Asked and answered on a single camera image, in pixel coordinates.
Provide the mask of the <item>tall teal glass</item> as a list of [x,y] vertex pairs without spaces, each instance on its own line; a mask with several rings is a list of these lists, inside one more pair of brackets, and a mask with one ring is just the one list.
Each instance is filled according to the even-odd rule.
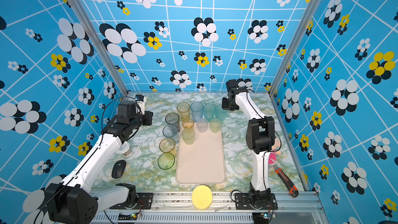
[[210,122],[215,116],[216,106],[212,103],[206,103],[204,105],[204,117]]

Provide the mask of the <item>pale green glass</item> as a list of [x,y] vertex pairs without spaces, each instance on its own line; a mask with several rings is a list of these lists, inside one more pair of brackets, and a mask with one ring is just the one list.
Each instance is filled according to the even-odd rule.
[[195,131],[193,128],[184,129],[181,136],[187,145],[192,145],[195,141]]
[[221,129],[222,122],[221,122],[219,119],[217,119],[217,118],[213,118],[213,119],[209,122],[209,125],[210,125],[210,130],[211,130],[213,133],[217,133],[217,132],[219,132],[220,129]]

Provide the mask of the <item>small clear glass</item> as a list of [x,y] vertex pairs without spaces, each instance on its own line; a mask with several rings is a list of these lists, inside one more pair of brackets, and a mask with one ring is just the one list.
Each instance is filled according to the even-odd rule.
[[204,118],[201,118],[197,121],[197,129],[201,133],[205,133],[208,129],[208,121]]

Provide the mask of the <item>small amber glass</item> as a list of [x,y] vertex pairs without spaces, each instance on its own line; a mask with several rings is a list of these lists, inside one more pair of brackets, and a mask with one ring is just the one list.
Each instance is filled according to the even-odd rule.
[[182,121],[182,126],[184,129],[193,128],[194,127],[194,120],[191,118],[185,118]]

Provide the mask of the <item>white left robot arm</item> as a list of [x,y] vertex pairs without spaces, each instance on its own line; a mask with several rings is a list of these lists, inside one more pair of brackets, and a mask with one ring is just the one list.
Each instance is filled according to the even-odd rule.
[[135,206],[138,202],[134,185],[119,183],[105,191],[92,191],[93,184],[113,154],[142,125],[152,124],[153,112],[130,117],[115,116],[102,130],[98,141],[60,183],[45,189],[45,207],[49,219],[62,224],[89,224],[98,212],[118,204]]

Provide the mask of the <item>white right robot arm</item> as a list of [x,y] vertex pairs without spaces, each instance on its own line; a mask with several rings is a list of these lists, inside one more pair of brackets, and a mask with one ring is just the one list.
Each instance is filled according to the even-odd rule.
[[252,154],[252,179],[249,199],[254,208],[268,205],[274,208],[271,188],[268,182],[268,161],[275,144],[275,120],[266,116],[256,106],[249,90],[233,86],[228,96],[222,99],[222,108],[228,111],[242,110],[248,120],[246,143]]

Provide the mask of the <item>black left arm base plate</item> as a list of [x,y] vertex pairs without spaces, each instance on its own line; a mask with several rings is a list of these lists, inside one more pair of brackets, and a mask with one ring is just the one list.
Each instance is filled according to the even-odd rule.
[[133,203],[120,203],[116,204],[110,209],[120,209],[120,210],[125,210],[125,209],[134,209],[134,210],[149,210],[151,209],[152,202],[153,202],[153,196],[154,194],[152,192],[150,193],[137,193],[136,194],[136,201]]

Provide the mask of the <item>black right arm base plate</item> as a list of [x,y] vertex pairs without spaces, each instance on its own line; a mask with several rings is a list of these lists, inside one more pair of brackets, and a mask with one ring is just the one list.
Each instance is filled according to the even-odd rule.
[[235,193],[232,196],[237,210],[264,210],[272,211],[278,210],[276,197],[271,193],[267,199],[257,199],[251,197],[249,193]]

